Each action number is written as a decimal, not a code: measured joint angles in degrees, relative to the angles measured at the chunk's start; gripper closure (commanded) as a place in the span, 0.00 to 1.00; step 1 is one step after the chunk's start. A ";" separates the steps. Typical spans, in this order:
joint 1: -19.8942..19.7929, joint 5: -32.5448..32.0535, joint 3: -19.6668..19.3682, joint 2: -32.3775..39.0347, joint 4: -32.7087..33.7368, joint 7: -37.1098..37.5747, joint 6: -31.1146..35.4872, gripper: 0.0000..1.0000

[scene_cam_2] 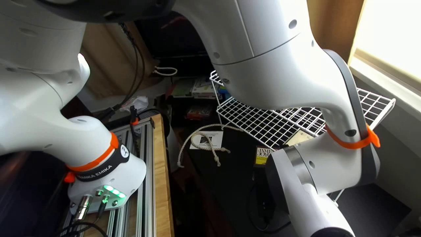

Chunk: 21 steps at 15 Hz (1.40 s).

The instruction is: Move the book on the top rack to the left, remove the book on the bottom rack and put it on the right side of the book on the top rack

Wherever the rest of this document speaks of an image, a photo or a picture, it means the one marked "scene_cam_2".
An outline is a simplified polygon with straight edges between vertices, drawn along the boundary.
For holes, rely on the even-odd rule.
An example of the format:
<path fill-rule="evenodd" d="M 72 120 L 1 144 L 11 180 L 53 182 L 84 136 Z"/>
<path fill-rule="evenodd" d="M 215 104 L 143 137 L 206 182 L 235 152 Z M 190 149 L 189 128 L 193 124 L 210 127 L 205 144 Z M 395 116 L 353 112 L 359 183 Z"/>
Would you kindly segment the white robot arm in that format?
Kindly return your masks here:
<path fill-rule="evenodd" d="M 118 208 L 148 169 L 90 116 L 63 107 L 85 86 L 89 23 L 176 12 L 197 32 L 238 102 L 260 110 L 317 108 L 323 135 L 272 153 L 298 237 L 353 237 L 331 194 L 378 173 L 377 136 L 365 124 L 347 64 L 313 39 L 306 0 L 0 0 L 0 151 L 43 152 L 61 161 L 68 198 Z"/>

